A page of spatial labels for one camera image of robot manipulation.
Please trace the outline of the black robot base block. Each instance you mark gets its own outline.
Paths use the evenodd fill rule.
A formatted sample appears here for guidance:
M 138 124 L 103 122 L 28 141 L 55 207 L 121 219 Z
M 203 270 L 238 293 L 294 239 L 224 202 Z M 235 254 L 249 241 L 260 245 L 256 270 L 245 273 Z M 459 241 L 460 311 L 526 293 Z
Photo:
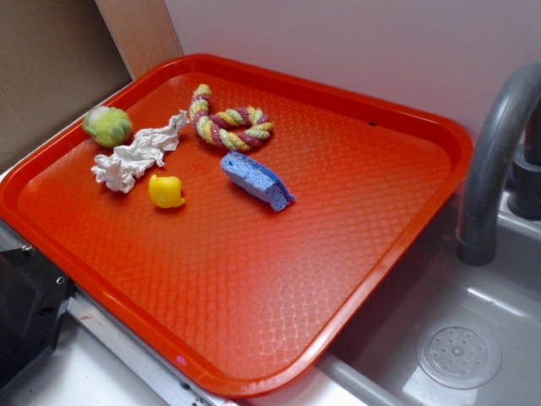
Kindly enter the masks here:
M 1 392 L 57 346 L 69 277 L 31 245 L 1 253 Z

